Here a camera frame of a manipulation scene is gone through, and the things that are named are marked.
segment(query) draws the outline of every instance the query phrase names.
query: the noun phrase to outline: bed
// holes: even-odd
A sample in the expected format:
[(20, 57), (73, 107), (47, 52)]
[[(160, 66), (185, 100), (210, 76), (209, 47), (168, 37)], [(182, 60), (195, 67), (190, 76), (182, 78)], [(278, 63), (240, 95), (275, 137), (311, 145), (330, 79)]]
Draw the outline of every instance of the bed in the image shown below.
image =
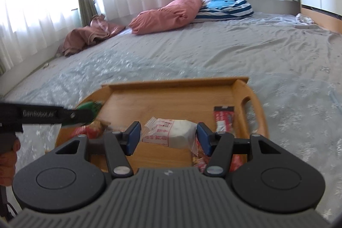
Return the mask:
[[(326, 191), (317, 210), (333, 220), (342, 199), (341, 56), (341, 34), (288, 15), (255, 13), (142, 36), (125, 30), (72, 57), (51, 61), (6, 100), (72, 107), (102, 83), (250, 76), (271, 140), (324, 175)], [(251, 130), (253, 114), (249, 109)], [(51, 149), (58, 131), (58, 126), (25, 127), (18, 168)]]

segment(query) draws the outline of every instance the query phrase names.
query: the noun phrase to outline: brown blanket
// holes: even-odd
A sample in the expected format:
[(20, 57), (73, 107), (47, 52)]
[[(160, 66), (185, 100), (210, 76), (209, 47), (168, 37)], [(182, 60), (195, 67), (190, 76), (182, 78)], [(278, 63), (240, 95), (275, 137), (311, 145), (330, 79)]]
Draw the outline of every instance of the brown blanket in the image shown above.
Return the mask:
[(60, 52), (64, 56), (79, 53), (88, 46), (95, 45), (120, 33), (125, 26), (107, 22), (104, 15), (95, 16), (90, 26), (76, 28), (66, 35)]

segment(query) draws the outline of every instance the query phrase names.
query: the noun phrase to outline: pillow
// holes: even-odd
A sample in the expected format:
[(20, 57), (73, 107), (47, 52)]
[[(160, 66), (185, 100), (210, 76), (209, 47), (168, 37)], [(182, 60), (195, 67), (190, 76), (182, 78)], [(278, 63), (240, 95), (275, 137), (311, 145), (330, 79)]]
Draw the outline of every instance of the pillow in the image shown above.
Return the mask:
[(194, 20), (201, 6), (201, 0), (174, 0), (158, 10), (141, 12), (128, 26), (133, 34), (180, 28)]
[(207, 0), (193, 22), (237, 20), (253, 15), (246, 0)]

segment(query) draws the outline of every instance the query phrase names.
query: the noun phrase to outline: tray handle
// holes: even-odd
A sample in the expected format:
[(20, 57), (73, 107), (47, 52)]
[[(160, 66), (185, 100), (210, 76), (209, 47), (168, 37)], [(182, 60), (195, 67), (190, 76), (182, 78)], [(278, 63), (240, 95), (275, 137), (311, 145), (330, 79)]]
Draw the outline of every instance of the tray handle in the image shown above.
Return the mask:
[(269, 138), (268, 127), (266, 117), (261, 103), (253, 92), (253, 90), (243, 81), (237, 80), (233, 84), (233, 92), (235, 98), (235, 117), (238, 121), (238, 125), (241, 132), (242, 138), (249, 138), (250, 131), (246, 118), (245, 105), (250, 100), (255, 112), (255, 118), (258, 123), (257, 133)]

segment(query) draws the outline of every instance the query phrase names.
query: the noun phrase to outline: pink pillow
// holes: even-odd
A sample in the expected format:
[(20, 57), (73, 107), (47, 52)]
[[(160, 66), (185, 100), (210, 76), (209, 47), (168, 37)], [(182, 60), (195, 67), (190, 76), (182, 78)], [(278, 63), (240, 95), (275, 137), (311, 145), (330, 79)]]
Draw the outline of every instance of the pink pillow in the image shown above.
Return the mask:
[(180, 28), (194, 20), (201, 6), (201, 0), (174, 0), (158, 10), (141, 12), (128, 26), (133, 34)]

